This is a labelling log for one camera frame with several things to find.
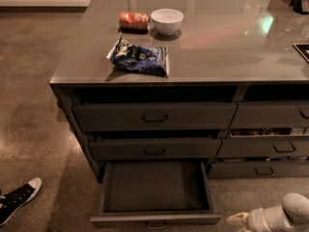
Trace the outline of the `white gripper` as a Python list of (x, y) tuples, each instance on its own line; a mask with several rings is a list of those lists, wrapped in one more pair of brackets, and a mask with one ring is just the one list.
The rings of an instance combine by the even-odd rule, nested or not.
[(241, 212), (228, 217), (226, 221), (234, 226), (249, 226), (252, 232), (295, 232), (281, 205), (255, 209), (249, 214)]

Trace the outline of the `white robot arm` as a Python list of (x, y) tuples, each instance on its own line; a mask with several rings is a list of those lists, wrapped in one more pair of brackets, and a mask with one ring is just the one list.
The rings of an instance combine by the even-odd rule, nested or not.
[(238, 232), (309, 232), (309, 199), (290, 192), (280, 205), (232, 215), (226, 221)]

